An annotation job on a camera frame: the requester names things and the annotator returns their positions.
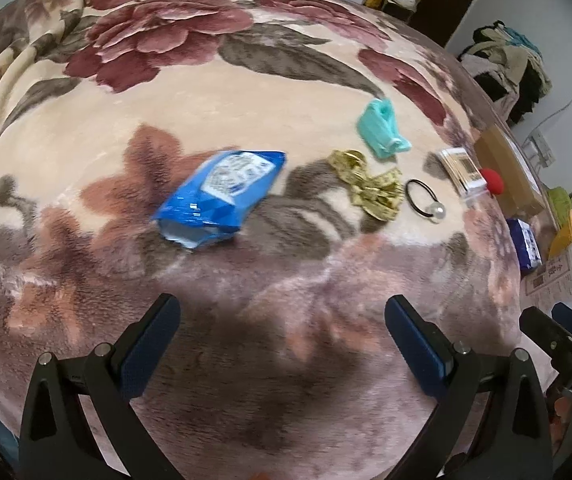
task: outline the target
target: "metal screw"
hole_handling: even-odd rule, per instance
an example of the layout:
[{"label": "metal screw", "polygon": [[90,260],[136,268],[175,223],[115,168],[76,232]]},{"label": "metal screw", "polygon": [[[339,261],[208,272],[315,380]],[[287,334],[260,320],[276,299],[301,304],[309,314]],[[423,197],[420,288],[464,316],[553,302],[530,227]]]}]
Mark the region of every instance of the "metal screw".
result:
[{"label": "metal screw", "polygon": [[42,355],[40,355],[39,359],[37,359],[37,362],[41,365],[47,365],[50,363],[51,359],[52,354],[50,352],[44,352]]},{"label": "metal screw", "polygon": [[112,345],[110,343],[99,343],[99,345],[95,347],[95,355],[98,357],[104,357],[105,355],[108,355],[111,350]]},{"label": "metal screw", "polygon": [[463,343],[461,341],[457,341],[452,347],[458,354],[466,355],[468,352],[470,352],[470,346],[466,345],[466,343]]},{"label": "metal screw", "polygon": [[515,357],[517,357],[520,361],[528,361],[528,359],[530,358],[530,356],[528,355],[528,352],[525,351],[523,348],[518,348],[517,350],[515,350]]}]

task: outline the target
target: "pearl bead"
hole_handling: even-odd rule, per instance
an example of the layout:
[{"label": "pearl bead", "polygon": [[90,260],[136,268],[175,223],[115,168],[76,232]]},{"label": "pearl bead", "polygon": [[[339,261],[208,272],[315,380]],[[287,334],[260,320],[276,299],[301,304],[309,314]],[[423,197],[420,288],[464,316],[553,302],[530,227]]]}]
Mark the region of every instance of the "pearl bead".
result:
[{"label": "pearl bead", "polygon": [[438,224],[446,218],[446,207],[441,202],[433,202],[428,206],[427,213],[432,214],[431,222]]}]

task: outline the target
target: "black hair tie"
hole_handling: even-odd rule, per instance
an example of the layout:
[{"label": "black hair tie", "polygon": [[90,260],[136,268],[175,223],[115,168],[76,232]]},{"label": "black hair tie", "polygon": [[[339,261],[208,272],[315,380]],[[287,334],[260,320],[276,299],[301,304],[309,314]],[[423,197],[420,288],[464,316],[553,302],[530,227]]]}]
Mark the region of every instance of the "black hair tie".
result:
[{"label": "black hair tie", "polygon": [[[431,196],[432,204],[428,206],[427,211],[422,211],[417,207],[417,204],[413,202],[413,199],[410,196],[410,191],[408,189],[409,184],[419,184]],[[417,180],[416,178],[411,178],[408,182],[406,182],[406,185],[404,186],[404,192],[406,193],[406,199],[408,200],[410,207],[412,207],[416,213],[420,214],[424,218],[428,218],[431,222],[434,222],[435,224],[438,224],[439,222],[444,220],[444,218],[446,218],[446,207],[444,206],[444,204],[442,204],[437,200],[437,195],[435,195],[435,192],[430,187],[428,187],[428,184],[422,182],[421,180]]]}]

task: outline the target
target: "floral blanket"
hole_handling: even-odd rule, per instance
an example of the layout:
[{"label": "floral blanket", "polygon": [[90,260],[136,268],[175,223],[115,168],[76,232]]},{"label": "floral blanket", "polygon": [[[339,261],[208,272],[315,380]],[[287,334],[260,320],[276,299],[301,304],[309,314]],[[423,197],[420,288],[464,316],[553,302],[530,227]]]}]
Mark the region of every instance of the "floral blanket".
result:
[{"label": "floral blanket", "polygon": [[[356,132],[390,98],[413,143]],[[433,153],[501,123],[431,41],[339,0],[17,0],[0,13],[0,419],[18,433],[37,356],[114,341],[161,292],[182,325],[134,408],[190,480],[368,480],[434,403],[383,322],[405,294],[478,351],[519,342],[519,270],[489,196],[464,204]],[[187,252],[151,214],[227,148],[288,162],[234,240]],[[432,224],[352,206],[326,157],[397,164]],[[422,195],[417,201],[422,205]],[[91,417],[107,460],[119,467]]]}]

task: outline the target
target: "white label on blue packet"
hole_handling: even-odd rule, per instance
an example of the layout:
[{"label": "white label on blue packet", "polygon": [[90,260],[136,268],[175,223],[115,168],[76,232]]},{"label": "white label on blue packet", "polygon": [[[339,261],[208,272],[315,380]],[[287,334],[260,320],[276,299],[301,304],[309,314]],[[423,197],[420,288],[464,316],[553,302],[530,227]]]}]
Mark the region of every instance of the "white label on blue packet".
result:
[{"label": "white label on blue packet", "polygon": [[224,202],[235,205],[235,199],[263,176],[271,173],[275,165],[250,152],[225,156],[211,169],[202,184],[202,191]]}]

